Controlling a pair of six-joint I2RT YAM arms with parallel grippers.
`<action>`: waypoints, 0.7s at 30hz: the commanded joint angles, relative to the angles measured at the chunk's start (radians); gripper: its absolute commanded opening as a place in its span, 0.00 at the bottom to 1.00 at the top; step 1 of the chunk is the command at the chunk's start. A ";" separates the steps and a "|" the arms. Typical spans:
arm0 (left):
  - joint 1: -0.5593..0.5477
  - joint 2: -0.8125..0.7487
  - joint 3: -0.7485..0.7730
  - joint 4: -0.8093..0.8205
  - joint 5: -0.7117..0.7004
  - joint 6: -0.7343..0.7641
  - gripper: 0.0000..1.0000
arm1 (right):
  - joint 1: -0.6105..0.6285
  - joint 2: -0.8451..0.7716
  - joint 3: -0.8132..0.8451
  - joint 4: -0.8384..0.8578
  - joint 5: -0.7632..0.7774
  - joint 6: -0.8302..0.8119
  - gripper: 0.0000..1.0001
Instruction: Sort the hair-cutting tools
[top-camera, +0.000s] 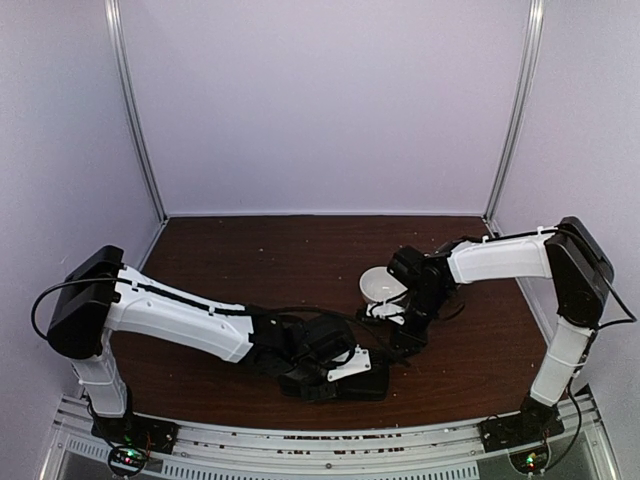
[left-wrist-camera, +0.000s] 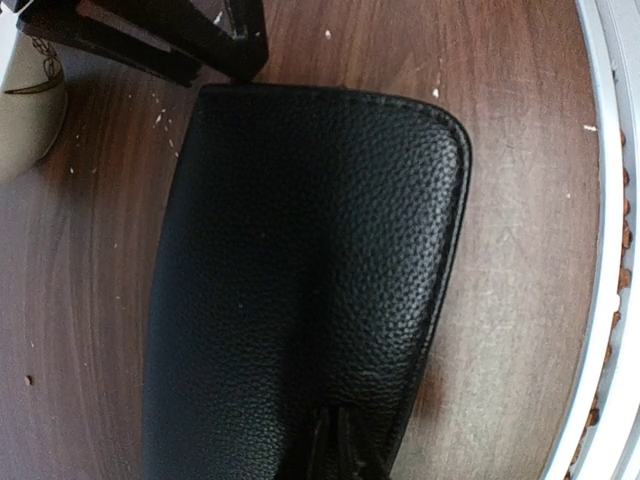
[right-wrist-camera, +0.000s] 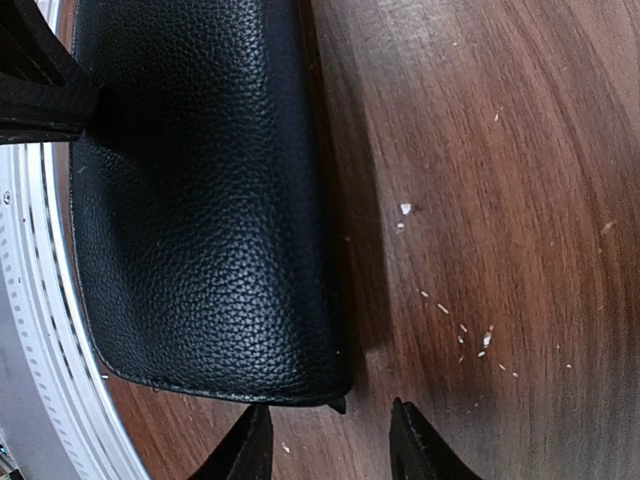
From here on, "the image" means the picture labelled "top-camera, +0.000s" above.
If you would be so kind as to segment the black zippered tool case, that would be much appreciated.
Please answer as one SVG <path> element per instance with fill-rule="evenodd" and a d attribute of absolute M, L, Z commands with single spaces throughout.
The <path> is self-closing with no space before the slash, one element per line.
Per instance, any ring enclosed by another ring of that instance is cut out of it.
<path fill-rule="evenodd" d="M 389 365 L 375 364 L 369 371 L 348 376 L 335 382 L 324 380 L 316 385 L 303 385 L 286 377 L 278 384 L 283 395 L 306 402 L 364 401 L 375 402 L 386 398 L 390 382 Z"/>

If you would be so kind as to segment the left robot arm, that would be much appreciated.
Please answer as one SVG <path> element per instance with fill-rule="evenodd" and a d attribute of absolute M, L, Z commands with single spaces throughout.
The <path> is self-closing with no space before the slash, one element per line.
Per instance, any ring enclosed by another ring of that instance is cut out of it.
<path fill-rule="evenodd" d="M 340 381 L 371 368 L 368 352 L 336 315 L 286 319 L 274 310 L 208 300 L 159 283 L 122 258 L 122 249 L 106 245 L 37 299 L 58 295 L 49 326 L 39 335 L 72 362 L 94 412 L 123 444 L 137 442 L 144 424 L 128 410 L 128 389 L 109 345 L 115 332 L 245 362 L 294 382 L 305 398 L 332 398 Z"/>

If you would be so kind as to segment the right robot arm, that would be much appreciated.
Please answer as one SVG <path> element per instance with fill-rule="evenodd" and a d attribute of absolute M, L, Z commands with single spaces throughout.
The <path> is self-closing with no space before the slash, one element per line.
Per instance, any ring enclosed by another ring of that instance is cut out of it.
<path fill-rule="evenodd" d="M 387 271 L 407 290 L 402 320 L 391 336 L 392 346 L 405 357 L 426 346 L 430 323 L 461 286 L 507 279 L 552 283 L 555 332 L 512 423 L 513 433 L 526 442 L 550 426 L 559 400 L 586 363 L 614 279 L 611 262 L 575 216 L 500 238 L 461 237 L 432 253 L 404 246 L 393 254 Z"/>

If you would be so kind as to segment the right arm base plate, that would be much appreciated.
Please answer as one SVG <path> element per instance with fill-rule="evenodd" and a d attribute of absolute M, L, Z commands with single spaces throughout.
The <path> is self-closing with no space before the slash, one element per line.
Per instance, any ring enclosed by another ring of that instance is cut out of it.
<path fill-rule="evenodd" d="M 477 427 L 487 453 L 541 442 L 545 437 L 560 435 L 565 431 L 559 419 L 552 418 L 540 426 L 537 423 L 526 424 L 521 414 L 489 418 Z"/>

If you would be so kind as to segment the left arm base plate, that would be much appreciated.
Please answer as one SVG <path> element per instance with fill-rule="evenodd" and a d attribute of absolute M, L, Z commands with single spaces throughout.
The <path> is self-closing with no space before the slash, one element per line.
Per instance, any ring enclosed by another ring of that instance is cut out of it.
<path fill-rule="evenodd" d="M 171 454 L 178 430 L 174 422 L 133 415 L 122 418 L 97 417 L 93 420 L 91 433 L 113 444 Z"/>

